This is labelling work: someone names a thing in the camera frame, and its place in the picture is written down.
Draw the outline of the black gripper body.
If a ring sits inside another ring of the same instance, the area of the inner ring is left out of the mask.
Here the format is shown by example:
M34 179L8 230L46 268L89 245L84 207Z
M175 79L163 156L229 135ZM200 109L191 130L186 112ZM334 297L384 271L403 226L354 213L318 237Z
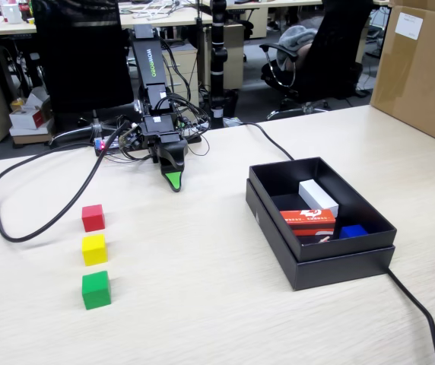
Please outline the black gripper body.
M172 115L145 116L141 124L142 134L156 138L161 143L178 142L180 134L175 130Z

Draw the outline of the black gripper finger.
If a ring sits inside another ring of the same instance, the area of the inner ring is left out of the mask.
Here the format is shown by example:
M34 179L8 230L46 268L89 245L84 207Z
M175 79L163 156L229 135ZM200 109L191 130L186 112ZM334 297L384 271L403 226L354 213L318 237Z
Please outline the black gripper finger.
M170 188L174 192L179 192L182 187L182 172L176 171L171 173L165 173L164 178L169 183Z
M183 172L185 169L185 156L188 153L187 140L163 143L157 141L156 155L162 173Z

